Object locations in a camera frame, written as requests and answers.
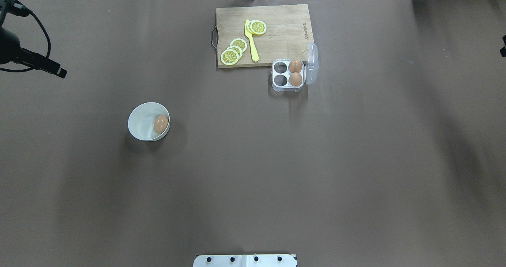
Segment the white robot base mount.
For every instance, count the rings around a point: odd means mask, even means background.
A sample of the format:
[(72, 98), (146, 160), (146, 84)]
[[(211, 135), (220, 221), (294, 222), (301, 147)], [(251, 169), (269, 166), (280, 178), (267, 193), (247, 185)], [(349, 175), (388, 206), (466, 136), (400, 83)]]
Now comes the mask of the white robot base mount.
[(200, 255), (193, 261), (194, 267), (297, 267), (293, 254), (222, 254)]

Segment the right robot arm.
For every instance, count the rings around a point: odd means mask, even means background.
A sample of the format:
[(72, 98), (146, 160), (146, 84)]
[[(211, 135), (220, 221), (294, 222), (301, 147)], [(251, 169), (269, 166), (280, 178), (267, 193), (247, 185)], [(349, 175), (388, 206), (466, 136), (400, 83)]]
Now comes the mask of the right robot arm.
[(504, 42), (504, 46), (499, 49), (499, 52), (502, 57), (506, 57), (506, 36), (502, 37), (502, 41)]

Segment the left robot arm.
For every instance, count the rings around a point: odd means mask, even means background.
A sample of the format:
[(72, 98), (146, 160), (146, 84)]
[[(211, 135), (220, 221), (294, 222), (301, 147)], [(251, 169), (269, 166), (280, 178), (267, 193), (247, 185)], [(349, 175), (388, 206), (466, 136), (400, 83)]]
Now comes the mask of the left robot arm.
[[(58, 62), (51, 60), (49, 57), (52, 49), (51, 40), (36, 14), (18, 0), (0, 0), (0, 10), (0, 63), (7, 64), (13, 62), (26, 66), (26, 69), (21, 70), (8, 68), (1, 68), (0, 70), (11, 73), (42, 70), (60, 78), (65, 78), (67, 70), (63, 69)], [(18, 36), (2, 27), (8, 13), (19, 17), (32, 16), (36, 20), (47, 41), (47, 52), (45, 55), (22, 48)]]

